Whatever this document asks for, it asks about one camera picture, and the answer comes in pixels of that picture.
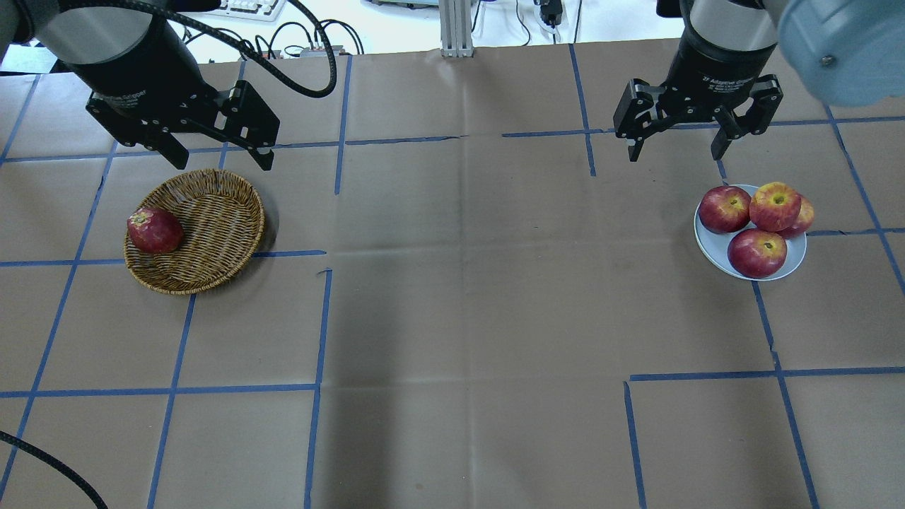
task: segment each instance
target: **wicker basket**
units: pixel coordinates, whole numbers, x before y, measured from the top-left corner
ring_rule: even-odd
[[[252,184],[218,169],[189,171],[164,182],[141,201],[172,212],[186,232],[170,253],[148,254],[126,239],[126,267],[139,283],[169,295],[210,290],[251,259],[264,231],[264,208]]]

